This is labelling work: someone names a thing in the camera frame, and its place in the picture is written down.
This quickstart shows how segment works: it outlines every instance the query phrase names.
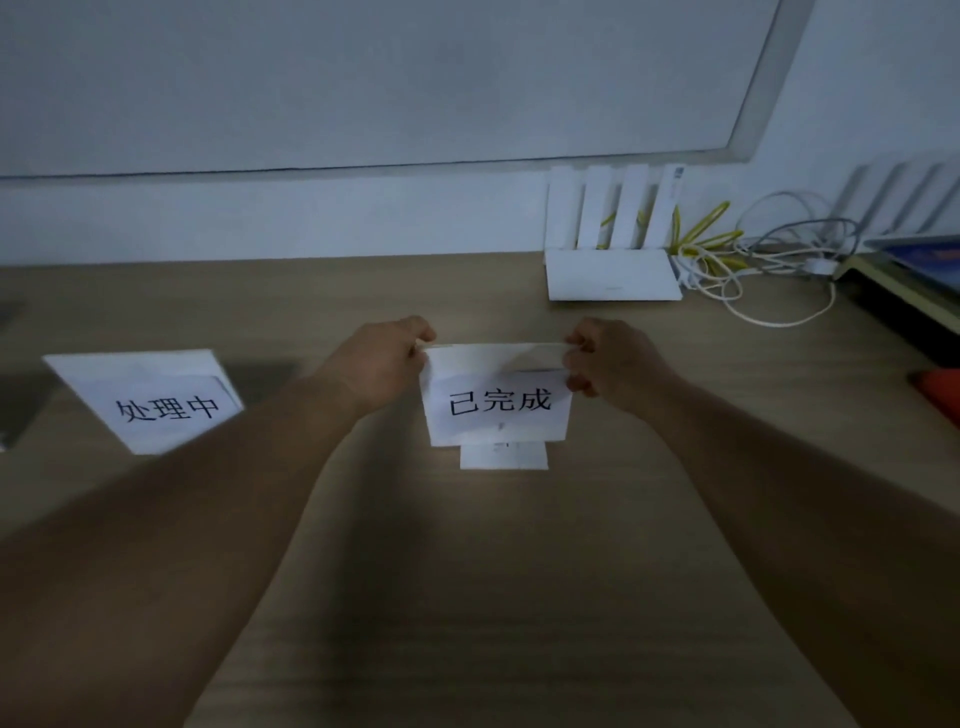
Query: person's left arm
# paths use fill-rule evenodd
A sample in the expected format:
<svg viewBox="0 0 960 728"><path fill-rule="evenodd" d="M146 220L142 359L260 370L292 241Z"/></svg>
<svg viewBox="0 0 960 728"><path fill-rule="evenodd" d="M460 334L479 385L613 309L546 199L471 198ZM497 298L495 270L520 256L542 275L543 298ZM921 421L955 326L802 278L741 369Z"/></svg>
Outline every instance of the person's left arm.
<svg viewBox="0 0 960 728"><path fill-rule="evenodd" d="M180 725L274 576L330 453L417 380L419 316L0 543L0 724Z"/></svg>

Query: person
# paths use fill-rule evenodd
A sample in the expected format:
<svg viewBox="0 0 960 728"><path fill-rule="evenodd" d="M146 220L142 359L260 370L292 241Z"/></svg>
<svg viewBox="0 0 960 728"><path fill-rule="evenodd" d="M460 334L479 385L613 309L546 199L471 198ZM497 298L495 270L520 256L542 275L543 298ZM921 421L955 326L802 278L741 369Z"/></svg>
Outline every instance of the person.
<svg viewBox="0 0 960 728"><path fill-rule="evenodd" d="M271 582L330 453L411 386L421 317L0 545L0 724L181 725ZM780 623L864 726L960 725L960 521L584 319L568 386L680 458Z"/></svg>

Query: hand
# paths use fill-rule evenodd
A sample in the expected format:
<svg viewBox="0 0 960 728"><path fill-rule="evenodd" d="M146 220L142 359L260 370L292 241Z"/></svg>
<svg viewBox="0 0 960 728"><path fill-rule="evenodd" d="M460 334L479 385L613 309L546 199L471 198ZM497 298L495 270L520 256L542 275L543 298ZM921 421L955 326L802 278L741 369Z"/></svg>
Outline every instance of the hand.
<svg viewBox="0 0 960 728"><path fill-rule="evenodd" d="M343 386L360 417L389 404L417 380L426 354L417 340L436 332L421 316L364 324L341 344L314 377Z"/></svg>
<svg viewBox="0 0 960 728"><path fill-rule="evenodd" d="M566 386L638 417L649 411L653 395L680 381L647 335L623 321L586 318L566 342L580 348L564 357Z"/></svg>

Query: person's left hand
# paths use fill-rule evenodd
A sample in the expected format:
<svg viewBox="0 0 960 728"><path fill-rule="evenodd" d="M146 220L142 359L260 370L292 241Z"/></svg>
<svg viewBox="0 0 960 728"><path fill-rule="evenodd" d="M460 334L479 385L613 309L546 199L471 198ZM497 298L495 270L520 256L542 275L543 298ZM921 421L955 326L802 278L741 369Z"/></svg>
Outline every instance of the person's left hand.
<svg viewBox="0 0 960 728"><path fill-rule="evenodd" d="M421 316L364 324L341 344L314 377L342 385L362 417L389 404L417 380L426 354L417 340L437 333Z"/></svg>

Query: table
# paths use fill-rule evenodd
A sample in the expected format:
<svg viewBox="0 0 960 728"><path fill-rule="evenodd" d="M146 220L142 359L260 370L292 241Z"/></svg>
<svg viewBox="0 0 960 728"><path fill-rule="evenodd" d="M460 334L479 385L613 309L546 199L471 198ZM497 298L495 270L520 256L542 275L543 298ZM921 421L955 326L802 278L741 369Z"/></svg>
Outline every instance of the table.
<svg viewBox="0 0 960 728"><path fill-rule="evenodd" d="M748 280L798 318L819 284ZM0 270L0 389L45 353L212 348L255 400L355 327L416 312L442 343L557 341L584 315L645 328L692 380L960 509L960 437L905 382L929 364L851 303L800 328L722 304L550 303L540 255ZM574 403L546 473L458 470L416 392L321 476L192 728L851 726L645 424ZM10 530L137 461L59 387L0 455Z"/></svg>

